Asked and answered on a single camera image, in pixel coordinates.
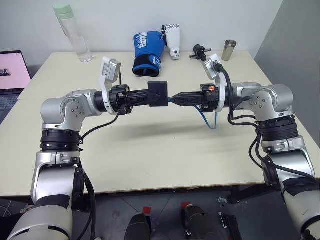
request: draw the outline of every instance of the black band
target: black band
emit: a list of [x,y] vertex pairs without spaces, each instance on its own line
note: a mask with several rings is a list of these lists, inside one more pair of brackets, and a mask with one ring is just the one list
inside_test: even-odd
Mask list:
[[65,209],[68,208],[70,201],[70,196],[68,195],[52,195],[52,196],[44,196],[43,198],[40,198],[38,201],[36,201],[34,207],[43,207],[43,206],[49,206],[49,205],[56,205],[63,207]]
[[80,136],[77,131],[44,129],[40,148],[42,152],[77,152]]
[[301,228],[301,233],[303,234],[305,232],[305,230],[307,230],[307,228],[314,224],[315,222],[319,222],[320,221],[320,215],[318,216],[314,216],[313,218],[310,218],[308,221],[305,222],[305,224],[303,224],[302,228]]
[[264,141],[292,139],[299,136],[294,115],[261,121],[256,133],[262,134]]
[[99,110],[100,113],[106,113],[107,109],[105,107],[104,98],[102,95],[102,91],[96,91],[94,94],[94,103],[96,108]]
[[319,186],[316,181],[312,181],[306,177],[295,177],[283,181],[284,190],[287,191],[291,196],[296,196],[299,193],[308,191],[317,191]]
[[[156,57],[156,55],[154,54],[143,54],[138,56],[135,60],[134,60],[134,64],[133,64],[133,68],[132,71],[135,75],[138,76],[149,76],[149,77],[156,77],[159,75],[160,71],[159,68],[156,64],[154,64],[152,61],[150,61],[150,56],[154,56]],[[144,67],[144,68],[137,68],[136,67],[140,66],[140,65],[152,65],[154,66],[157,70],[155,70],[152,67]]]
[[76,201],[78,198],[84,195],[85,188],[85,171],[83,168],[76,167],[73,178],[73,190],[72,190],[72,201]]
[[62,234],[64,234],[64,235],[66,235],[68,239],[70,239],[68,233],[67,233],[65,230],[63,230],[61,227],[48,226],[48,229],[49,229],[49,230],[54,230],[54,231],[60,232],[60,233],[62,233]]

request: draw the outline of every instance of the table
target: table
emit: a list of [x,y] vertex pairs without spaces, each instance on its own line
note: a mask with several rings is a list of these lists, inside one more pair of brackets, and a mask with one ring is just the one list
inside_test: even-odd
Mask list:
[[[198,60],[189,60],[189,54],[182,52],[180,60],[172,61],[165,52],[162,71],[152,78],[133,75],[132,52],[94,53],[88,63],[81,63],[74,53],[53,53],[0,125],[0,196],[30,195],[42,133],[40,107],[45,99],[74,90],[99,90],[103,56],[122,62],[122,83],[132,90],[146,89],[148,81],[168,81],[169,96],[197,91],[200,84],[211,81]],[[222,64],[233,83],[271,84],[247,51],[234,52]],[[212,113],[206,115],[213,121]],[[83,167],[97,193],[264,182],[261,169],[248,156],[254,129],[228,124],[227,115],[228,109],[218,113],[217,129],[209,130],[193,107],[172,103],[135,107],[131,114],[86,137],[80,146]],[[88,117],[81,133],[113,118],[107,113]],[[297,124],[319,178],[319,147],[298,119]]]

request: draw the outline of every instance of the cable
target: cable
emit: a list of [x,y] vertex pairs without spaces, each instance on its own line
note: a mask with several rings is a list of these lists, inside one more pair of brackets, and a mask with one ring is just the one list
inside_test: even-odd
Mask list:
[[9,214],[10,214],[10,216],[12,216],[11,211],[8,209],[9,207],[0,206],[0,208],[2,208],[2,209],[4,209],[4,210],[5,210],[5,212],[4,212],[4,214],[3,214],[3,216],[2,216],[2,217],[5,217],[5,216],[6,216],[6,213],[9,213]]
[[251,118],[251,119],[256,119],[256,117],[254,115],[241,115],[241,116],[235,116],[233,118],[233,120],[239,120],[239,119],[244,119],[244,118]]
[[313,177],[310,174],[307,174],[307,173],[302,172],[302,171],[297,171],[297,170],[293,170],[293,169],[290,169],[290,168],[287,168],[287,167],[283,167],[283,166],[279,166],[279,165],[273,164],[273,163],[269,162],[268,160],[266,160],[265,158],[263,158],[259,153],[260,141],[261,141],[261,133],[258,133],[257,134],[257,143],[255,145],[255,154],[261,160],[261,162],[263,162],[264,164],[266,164],[266,165],[268,165],[270,167],[273,167],[275,169],[279,169],[279,170],[282,170],[282,171],[285,171],[285,172],[288,172],[288,173],[291,173],[291,174],[300,175],[300,176],[306,177],[306,178],[308,178],[308,179],[310,179],[312,181],[316,181],[316,178]]
[[85,137],[88,136],[90,133],[92,133],[92,132],[95,131],[95,130],[98,130],[98,129],[101,129],[101,128],[104,128],[104,127],[106,127],[106,126],[109,126],[109,125],[113,124],[115,121],[117,121],[118,117],[119,117],[119,113],[115,116],[115,118],[114,118],[111,122],[108,122],[108,123],[103,124],[103,125],[100,125],[100,126],[96,126],[96,127],[92,128],[91,130],[87,131],[87,132],[86,132],[85,134],[83,134],[83,136],[81,137],[81,141],[82,141],[81,143],[84,142]]
[[[79,163],[77,165],[79,168],[83,169],[81,160],[79,161]],[[77,240],[80,240],[85,235],[91,222],[92,222],[92,224],[91,224],[90,240],[94,240],[95,235],[96,235],[96,195],[95,195],[94,187],[93,187],[88,175],[86,174],[86,172],[84,172],[83,177],[84,177],[84,184],[85,184],[85,187],[88,191],[88,195],[89,195],[89,199],[90,199],[90,214],[89,214],[89,218],[86,222],[86,225],[84,226],[84,229],[80,233]]]
[[119,83],[122,85],[122,76],[121,76],[121,71],[119,71]]
[[208,126],[208,128],[210,128],[211,130],[215,130],[215,129],[217,128],[217,118],[218,118],[218,113],[217,113],[217,112],[215,112],[215,117],[214,117],[214,126],[212,127],[212,126],[210,126],[210,124],[208,123],[208,120],[207,120],[206,116],[205,116],[205,115],[204,115],[204,113],[200,110],[200,108],[199,108],[199,107],[197,107],[197,106],[194,106],[194,107],[195,107],[195,109],[197,109],[197,110],[198,110],[198,112],[201,114],[201,116],[202,116],[202,118],[203,118],[203,120],[204,120],[205,124]]
[[253,143],[251,144],[250,148],[249,148],[249,156],[251,158],[251,160],[259,167],[262,169],[262,166],[255,160],[254,156],[252,156],[252,149],[254,148],[255,144],[257,143],[258,140],[258,136],[256,136],[256,138],[254,139]]
[[228,114],[228,122],[229,122],[231,125],[234,125],[234,126],[245,126],[245,125],[247,125],[247,126],[252,126],[252,127],[254,127],[255,129],[258,129],[258,125],[254,124],[254,123],[252,123],[252,122],[233,122],[233,121],[231,120],[230,112],[229,112],[229,114]]
[[225,80],[226,80],[226,85],[227,85],[227,88],[228,88],[228,96],[229,96],[229,111],[231,113],[231,118],[233,119],[234,118],[234,110],[233,110],[233,101],[232,101],[232,87],[231,87],[231,81],[230,81],[230,77],[229,77],[229,74],[227,73],[227,71],[224,69],[224,67],[218,63],[218,70],[220,72],[223,73],[224,77],[225,77]]

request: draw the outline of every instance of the white wall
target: white wall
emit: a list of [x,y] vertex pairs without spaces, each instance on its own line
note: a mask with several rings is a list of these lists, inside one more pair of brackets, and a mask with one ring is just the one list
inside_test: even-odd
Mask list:
[[[0,51],[22,50],[31,72],[50,53],[71,51],[52,4],[1,0]],[[178,23],[182,51],[195,44],[220,51],[227,39],[255,57],[282,0],[66,0],[92,51],[133,51],[133,35]]]

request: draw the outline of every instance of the boxing glove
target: boxing glove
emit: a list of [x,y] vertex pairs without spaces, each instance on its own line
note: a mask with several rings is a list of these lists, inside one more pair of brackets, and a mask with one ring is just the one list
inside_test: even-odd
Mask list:
[[148,31],[133,37],[135,60],[132,71],[138,76],[156,77],[161,69],[160,57],[165,49],[165,41],[158,31]]

